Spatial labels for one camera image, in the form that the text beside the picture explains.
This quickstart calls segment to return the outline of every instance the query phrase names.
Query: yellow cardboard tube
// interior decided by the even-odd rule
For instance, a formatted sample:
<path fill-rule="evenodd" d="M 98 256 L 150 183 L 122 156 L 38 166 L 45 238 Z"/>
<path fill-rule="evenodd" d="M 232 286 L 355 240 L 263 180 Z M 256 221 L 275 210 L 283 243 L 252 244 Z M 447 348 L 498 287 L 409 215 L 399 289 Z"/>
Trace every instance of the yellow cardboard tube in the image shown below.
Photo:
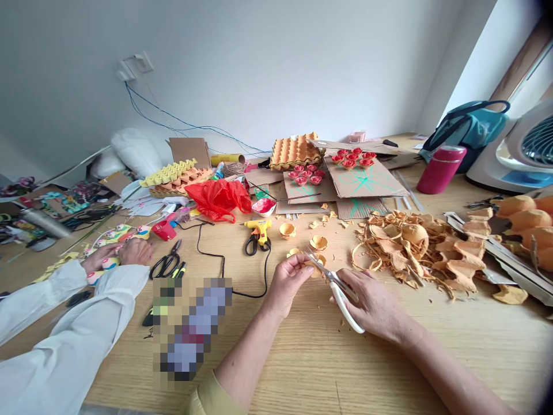
<path fill-rule="evenodd" d="M 211 156 L 211 165 L 213 167 L 217 167 L 217 165 L 222 161 L 225 163 L 232 163 L 234 161 L 244 163 L 246 159 L 241 154 L 218 154 L 216 156 Z"/>

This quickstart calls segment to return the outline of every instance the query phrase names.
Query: backpack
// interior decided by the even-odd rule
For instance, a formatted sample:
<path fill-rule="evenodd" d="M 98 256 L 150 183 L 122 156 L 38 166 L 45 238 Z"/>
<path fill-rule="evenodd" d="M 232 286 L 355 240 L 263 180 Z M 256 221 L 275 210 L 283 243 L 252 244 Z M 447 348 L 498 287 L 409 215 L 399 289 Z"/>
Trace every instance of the backpack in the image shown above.
<path fill-rule="evenodd" d="M 492 104 L 504 104 L 501 112 L 487 110 Z M 419 154 L 429 162 L 443 144 L 467 149 L 457 173 L 466 173 L 484 147 L 496 139 L 505 127 L 510 104 L 507 101 L 472 101 L 449 111 L 436 131 L 426 140 Z"/>

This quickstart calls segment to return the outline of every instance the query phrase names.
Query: egg carton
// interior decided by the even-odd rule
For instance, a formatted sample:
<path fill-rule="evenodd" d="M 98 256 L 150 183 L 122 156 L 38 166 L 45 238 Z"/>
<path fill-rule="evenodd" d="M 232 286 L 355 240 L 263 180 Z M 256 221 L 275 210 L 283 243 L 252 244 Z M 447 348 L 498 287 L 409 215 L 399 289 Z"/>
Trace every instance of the egg carton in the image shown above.
<path fill-rule="evenodd" d="M 174 181 L 169 183 L 158 184 L 155 188 L 150 189 L 150 194 L 156 198 L 164 198 L 169 196 L 185 196 L 188 197 L 188 193 L 184 189 L 190 184 L 203 183 L 213 176 L 211 169 L 197 169 L 192 167 L 187 170 L 185 174 L 180 175 Z"/>
<path fill-rule="evenodd" d="M 292 170 L 297 165 L 319 164 L 324 156 L 322 152 L 308 140 L 317 140 L 317 133 L 298 135 L 294 137 L 278 139 L 272 147 L 272 157 L 269 167 L 271 170 Z"/>
<path fill-rule="evenodd" d="M 176 181 L 181 175 L 186 174 L 190 169 L 194 168 L 197 163 L 196 159 L 175 162 L 168 164 L 163 169 L 158 170 L 152 176 L 146 177 L 146 179 L 140 182 L 142 187 L 157 186 L 159 184 L 169 183 Z"/>

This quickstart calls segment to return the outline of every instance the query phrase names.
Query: fan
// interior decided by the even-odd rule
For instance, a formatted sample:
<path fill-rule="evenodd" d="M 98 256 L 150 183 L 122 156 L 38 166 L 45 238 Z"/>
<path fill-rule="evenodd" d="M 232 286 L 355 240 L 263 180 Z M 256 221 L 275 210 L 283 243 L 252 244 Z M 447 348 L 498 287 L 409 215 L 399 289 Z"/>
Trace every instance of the fan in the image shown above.
<path fill-rule="evenodd" d="M 509 193 L 553 184 L 553 99 L 507 123 L 467 172 L 467 180 Z"/>

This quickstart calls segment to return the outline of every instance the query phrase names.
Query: white-handled scissors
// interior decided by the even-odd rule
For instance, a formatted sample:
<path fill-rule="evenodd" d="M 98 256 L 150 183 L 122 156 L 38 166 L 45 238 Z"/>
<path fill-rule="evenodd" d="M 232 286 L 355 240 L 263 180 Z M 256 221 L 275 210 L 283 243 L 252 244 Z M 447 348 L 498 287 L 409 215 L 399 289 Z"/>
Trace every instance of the white-handled scissors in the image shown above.
<path fill-rule="evenodd" d="M 350 324 L 351 328 L 354 329 L 359 334 L 364 333 L 365 331 L 355 322 L 353 317 L 351 316 L 350 312 L 347 310 L 346 305 L 344 303 L 344 299 L 347 298 L 346 294 L 350 296 L 352 300 L 357 302 L 358 298 L 357 295 L 346 285 L 344 282 L 338 277 L 338 275 L 334 271 L 327 270 L 318 260 L 317 256 L 315 256 L 315 253 L 311 250 L 311 248 L 307 247 L 308 252 L 307 256 L 311 258 L 313 263 L 321 270 L 323 275 L 327 278 L 328 282 L 330 283 L 330 288 L 332 289 L 332 294 L 334 295 L 334 298 L 336 299 L 336 303 L 338 304 L 338 307 L 340 307 L 340 311 L 346 318 L 347 322 Z"/>

